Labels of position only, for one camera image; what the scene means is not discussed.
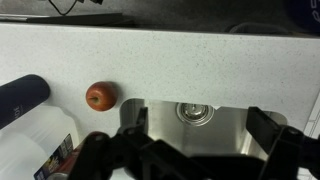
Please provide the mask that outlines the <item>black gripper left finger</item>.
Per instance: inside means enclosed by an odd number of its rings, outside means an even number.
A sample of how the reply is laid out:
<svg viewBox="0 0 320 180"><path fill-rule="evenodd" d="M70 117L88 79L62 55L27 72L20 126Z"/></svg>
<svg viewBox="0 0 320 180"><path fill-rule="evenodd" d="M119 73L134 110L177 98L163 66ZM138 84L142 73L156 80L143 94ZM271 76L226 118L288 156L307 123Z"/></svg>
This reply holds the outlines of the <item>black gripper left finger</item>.
<svg viewBox="0 0 320 180"><path fill-rule="evenodd" d="M148 136L145 134L147 130L148 109L143 107L139 110L137 118L127 125L122 125L118 133L121 134L131 144L147 144Z"/></svg>

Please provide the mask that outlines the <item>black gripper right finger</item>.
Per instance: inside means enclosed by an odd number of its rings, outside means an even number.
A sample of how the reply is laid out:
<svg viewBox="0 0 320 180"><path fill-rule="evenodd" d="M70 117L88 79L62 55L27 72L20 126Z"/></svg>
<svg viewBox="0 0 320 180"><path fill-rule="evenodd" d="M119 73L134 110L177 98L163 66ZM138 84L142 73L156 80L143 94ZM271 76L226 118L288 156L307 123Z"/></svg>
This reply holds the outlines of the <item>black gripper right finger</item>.
<svg viewBox="0 0 320 180"><path fill-rule="evenodd" d="M278 112L264 111L258 107L248 108L246 129L266 155L270 154L281 126L286 124L287 118Z"/></svg>

